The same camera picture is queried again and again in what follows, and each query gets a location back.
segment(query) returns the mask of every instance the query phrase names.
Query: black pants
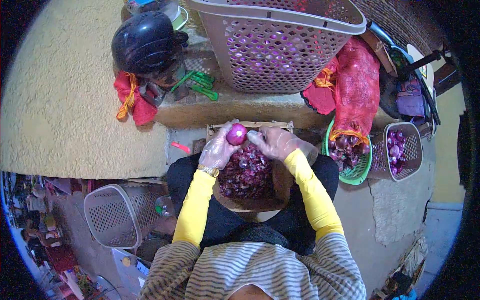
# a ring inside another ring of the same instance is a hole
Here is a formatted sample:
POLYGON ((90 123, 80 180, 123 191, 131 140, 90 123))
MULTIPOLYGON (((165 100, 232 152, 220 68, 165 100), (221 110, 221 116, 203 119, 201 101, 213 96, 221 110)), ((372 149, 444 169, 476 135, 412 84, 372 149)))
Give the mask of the black pants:
MULTIPOLYGON (((167 172, 168 191, 177 217, 187 195, 193 174, 197 170, 200 154, 184 157, 173 163, 167 172)), ((333 201, 338 187, 338 166, 329 157, 319 155, 312 165, 313 172, 325 187, 333 201)), ((246 222, 236 213, 220 204, 212 195, 208 206, 207 223, 201 248, 229 241, 229 237, 246 222)), ((315 246, 315 231, 305 213, 302 195, 297 184, 290 189, 290 201, 286 208, 264 222, 288 240, 288 248, 300 255, 307 255, 315 246)))

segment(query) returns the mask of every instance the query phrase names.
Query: green plastic basket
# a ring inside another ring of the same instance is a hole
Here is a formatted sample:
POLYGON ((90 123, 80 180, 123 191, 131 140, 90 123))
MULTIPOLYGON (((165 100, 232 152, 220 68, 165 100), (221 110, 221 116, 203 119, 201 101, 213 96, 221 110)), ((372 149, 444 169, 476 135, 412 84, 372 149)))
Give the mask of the green plastic basket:
MULTIPOLYGON (((322 154, 329 155, 328 152, 328 137, 330 136, 330 131, 332 130, 333 124, 335 122, 335 118, 330 122, 328 126, 327 133, 325 135, 324 141, 322 142, 322 154)), ((344 169, 340 172, 340 181, 344 183, 348 183, 351 185, 359 185, 365 181, 367 178, 368 171, 370 170, 370 165, 372 164, 372 151, 368 154, 361 155, 359 157, 359 161, 355 168, 353 169, 344 169)))

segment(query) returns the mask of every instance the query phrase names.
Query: perforated plastic basket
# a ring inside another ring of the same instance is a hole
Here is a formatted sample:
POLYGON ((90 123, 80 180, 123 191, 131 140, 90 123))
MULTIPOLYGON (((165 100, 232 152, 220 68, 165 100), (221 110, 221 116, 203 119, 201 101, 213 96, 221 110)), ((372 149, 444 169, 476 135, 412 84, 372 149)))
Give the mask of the perforated plastic basket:
POLYGON ((161 195, 162 192, 151 185, 109 184, 98 188, 85 197, 88 227, 105 247, 136 248, 161 218, 154 205, 161 195))
MULTIPOLYGON (((330 136, 330 131, 332 130, 333 124, 335 123, 335 118, 330 122, 328 126, 327 133, 325 134, 325 138, 322 142, 322 154, 329 155, 328 151, 328 137, 330 136)), ((370 144, 370 136, 367 135, 368 141, 370 144)), ((367 178, 368 170, 370 169, 370 165, 372 164, 372 152, 370 151, 368 154, 361 155, 359 157, 357 165, 353 168, 345 168, 343 171, 340 172, 340 181, 343 183, 348 183, 351 185, 359 185, 365 181, 367 178)))
POLYGON ((255 93, 306 88, 367 22, 348 0, 186 0, 226 82, 255 93))
POLYGON ((399 122, 388 124, 384 129, 383 135, 376 136, 373 139, 372 152, 372 167, 368 173, 368 178, 390 179, 395 182, 405 180, 409 176, 415 174, 422 164, 423 155, 420 133, 417 127, 412 123, 399 122), (388 149, 386 147, 387 136, 390 130, 401 130, 406 139, 403 153, 405 154, 407 161, 405 162, 403 170, 395 175, 392 175, 392 171, 390 170, 390 165, 388 163, 388 149))

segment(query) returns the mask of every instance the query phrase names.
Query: plastic glove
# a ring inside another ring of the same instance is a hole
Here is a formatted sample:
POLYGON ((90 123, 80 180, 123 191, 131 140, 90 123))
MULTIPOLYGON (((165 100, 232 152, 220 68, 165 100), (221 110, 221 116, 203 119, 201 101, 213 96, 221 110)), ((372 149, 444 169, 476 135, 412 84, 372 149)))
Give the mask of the plastic glove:
POLYGON ((284 162, 287 156, 297 148, 307 157, 310 166, 318 156, 318 149, 314 145, 277 126, 261 126, 259 132, 250 130, 247 137, 265 156, 281 162, 284 162))
POLYGON ((233 120, 220 127, 216 135, 205 145, 198 161, 200 165, 219 170, 225 168, 232 154, 241 148, 241 146, 234 146, 227 141, 227 133, 232 129, 232 125, 238 122, 238 120, 233 120))

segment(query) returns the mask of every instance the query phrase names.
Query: pile of onion peels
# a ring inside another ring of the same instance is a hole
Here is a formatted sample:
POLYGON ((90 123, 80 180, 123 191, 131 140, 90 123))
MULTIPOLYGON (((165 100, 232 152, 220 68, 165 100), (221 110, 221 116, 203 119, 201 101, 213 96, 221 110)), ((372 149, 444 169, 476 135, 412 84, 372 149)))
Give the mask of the pile of onion peels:
POLYGON ((249 144, 232 154, 218 175, 220 193, 230 198, 256 199, 273 194, 272 162, 249 144))
POLYGON ((370 152, 370 146, 366 143, 355 145, 358 140, 356 136, 341 134, 334 141, 328 141, 329 156, 338 165, 339 172, 355 168, 359 157, 370 152))

